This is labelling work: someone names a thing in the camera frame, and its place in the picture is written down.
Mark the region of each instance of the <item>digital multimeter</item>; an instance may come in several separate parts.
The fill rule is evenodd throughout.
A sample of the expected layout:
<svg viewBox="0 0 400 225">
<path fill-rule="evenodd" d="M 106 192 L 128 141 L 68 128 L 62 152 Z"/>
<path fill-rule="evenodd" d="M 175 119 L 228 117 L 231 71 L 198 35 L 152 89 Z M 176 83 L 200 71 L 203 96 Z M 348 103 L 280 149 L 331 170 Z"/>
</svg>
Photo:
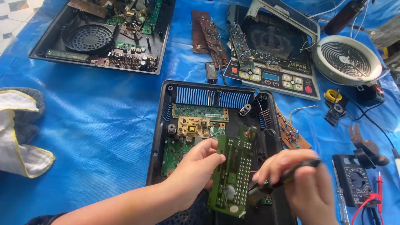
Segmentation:
<svg viewBox="0 0 400 225">
<path fill-rule="evenodd" d="M 346 205 L 360 207 L 373 192 L 366 169 L 360 165 L 355 155 L 334 154 L 332 159 Z M 369 204 L 368 207 L 376 207 L 376 203 Z"/>
</svg>

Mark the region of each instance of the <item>tile floor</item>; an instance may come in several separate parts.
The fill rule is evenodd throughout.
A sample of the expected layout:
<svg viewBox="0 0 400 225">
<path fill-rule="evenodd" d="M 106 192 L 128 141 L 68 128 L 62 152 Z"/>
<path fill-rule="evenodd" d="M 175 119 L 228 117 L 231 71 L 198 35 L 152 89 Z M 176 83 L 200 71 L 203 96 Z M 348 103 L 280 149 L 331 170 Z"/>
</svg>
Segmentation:
<svg viewBox="0 0 400 225">
<path fill-rule="evenodd" d="M 44 0 L 0 0 L 0 56 Z"/>
</svg>

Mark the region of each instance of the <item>barcode label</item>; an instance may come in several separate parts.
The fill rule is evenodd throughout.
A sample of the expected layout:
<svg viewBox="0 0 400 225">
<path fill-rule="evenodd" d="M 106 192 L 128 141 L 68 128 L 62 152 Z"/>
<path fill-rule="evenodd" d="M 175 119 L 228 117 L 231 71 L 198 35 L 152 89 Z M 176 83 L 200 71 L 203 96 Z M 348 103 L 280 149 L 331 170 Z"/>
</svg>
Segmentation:
<svg viewBox="0 0 400 225">
<path fill-rule="evenodd" d="M 224 115 L 219 115 L 219 114 L 208 114 L 208 113 L 206 113 L 206 117 L 220 117 L 220 118 L 223 118 Z"/>
</svg>

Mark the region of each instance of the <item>fan grille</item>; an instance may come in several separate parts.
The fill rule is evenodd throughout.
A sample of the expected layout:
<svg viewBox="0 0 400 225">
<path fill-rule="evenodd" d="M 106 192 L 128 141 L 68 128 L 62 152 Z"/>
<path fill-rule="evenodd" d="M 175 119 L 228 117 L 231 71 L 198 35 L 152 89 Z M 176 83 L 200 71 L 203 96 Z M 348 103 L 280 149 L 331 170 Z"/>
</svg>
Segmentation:
<svg viewBox="0 0 400 225">
<path fill-rule="evenodd" d="M 371 63 L 355 47 L 341 42 L 327 42 L 321 50 L 326 61 L 338 71 L 353 77 L 371 75 Z"/>
<path fill-rule="evenodd" d="M 66 46 L 75 51 L 92 51 L 103 47 L 112 40 L 112 32 L 101 25 L 80 26 L 71 32 Z"/>
</svg>

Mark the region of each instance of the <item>hand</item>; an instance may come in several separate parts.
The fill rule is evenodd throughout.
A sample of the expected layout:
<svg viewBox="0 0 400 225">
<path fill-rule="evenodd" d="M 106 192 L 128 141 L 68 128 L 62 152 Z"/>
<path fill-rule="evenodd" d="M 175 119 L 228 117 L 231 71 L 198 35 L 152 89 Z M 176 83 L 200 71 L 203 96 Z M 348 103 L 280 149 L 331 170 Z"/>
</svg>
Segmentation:
<svg viewBox="0 0 400 225">
<path fill-rule="evenodd" d="M 286 170 L 300 162 L 318 158 L 310 149 L 283 150 L 268 158 L 253 181 L 262 184 L 268 177 L 270 182 L 278 182 Z M 317 168 L 301 167 L 294 173 L 294 182 L 285 184 L 286 197 L 290 208 L 302 224 L 338 224 L 335 216 L 332 181 L 325 165 Z"/>
<path fill-rule="evenodd" d="M 176 195 L 179 211 L 188 209 L 203 188 L 212 187 L 211 175 L 225 161 L 224 155 L 216 153 L 217 145 L 218 141 L 211 138 L 198 143 L 164 181 Z"/>
</svg>

